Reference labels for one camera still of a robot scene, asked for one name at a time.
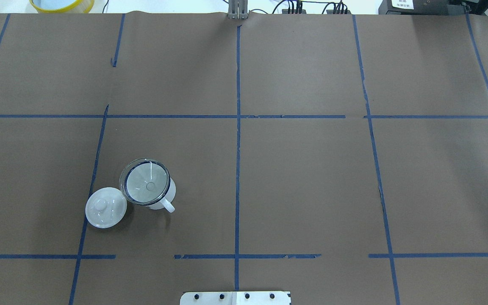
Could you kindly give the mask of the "yellow tape roll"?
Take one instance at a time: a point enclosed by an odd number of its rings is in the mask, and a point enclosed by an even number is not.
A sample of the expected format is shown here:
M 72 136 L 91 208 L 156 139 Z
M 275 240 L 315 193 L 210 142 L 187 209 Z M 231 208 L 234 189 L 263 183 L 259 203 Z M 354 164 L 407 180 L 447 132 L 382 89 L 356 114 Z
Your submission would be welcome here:
M 87 14 L 95 0 L 30 0 L 29 3 L 41 14 Z

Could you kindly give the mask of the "black computer box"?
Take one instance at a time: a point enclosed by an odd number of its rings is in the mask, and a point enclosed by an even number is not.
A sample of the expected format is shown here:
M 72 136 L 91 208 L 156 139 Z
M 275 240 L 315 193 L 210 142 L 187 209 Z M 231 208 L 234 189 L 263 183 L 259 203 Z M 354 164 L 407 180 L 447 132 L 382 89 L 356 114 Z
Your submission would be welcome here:
M 382 0 L 379 15 L 465 15 L 466 7 L 453 0 Z

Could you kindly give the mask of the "aluminium frame post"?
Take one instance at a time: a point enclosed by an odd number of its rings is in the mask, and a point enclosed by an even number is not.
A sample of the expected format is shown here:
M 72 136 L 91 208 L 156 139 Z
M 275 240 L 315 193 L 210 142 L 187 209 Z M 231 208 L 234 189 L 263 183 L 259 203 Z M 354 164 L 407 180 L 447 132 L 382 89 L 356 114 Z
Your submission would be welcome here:
M 248 0 L 226 0 L 228 4 L 228 19 L 248 19 Z

